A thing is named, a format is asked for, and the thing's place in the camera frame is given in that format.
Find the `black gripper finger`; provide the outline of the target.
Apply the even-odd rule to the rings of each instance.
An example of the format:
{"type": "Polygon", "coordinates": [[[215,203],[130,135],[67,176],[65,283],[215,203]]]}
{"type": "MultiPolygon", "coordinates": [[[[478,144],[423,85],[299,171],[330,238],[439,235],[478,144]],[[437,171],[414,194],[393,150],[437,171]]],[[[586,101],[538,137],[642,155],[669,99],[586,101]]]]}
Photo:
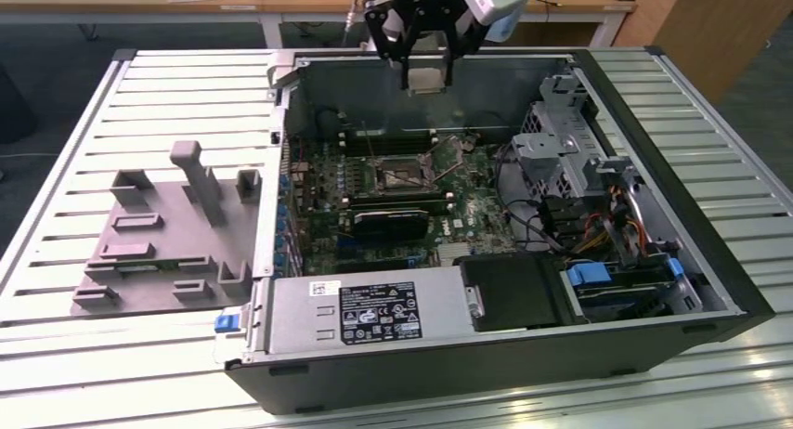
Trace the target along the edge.
{"type": "Polygon", "coordinates": [[[475,54],[485,42],[489,25],[482,25],[471,11],[466,11],[443,30],[446,49],[443,52],[443,84],[454,83],[454,64],[466,55],[475,54]]]}
{"type": "Polygon", "coordinates": [[[415,10],[391,0],[370,0],[366,4],[365,21],[374,47],[381,59],[399,66],[401,88],[409,88],[409,57],[415,45],[413,20],[415,10]]]}

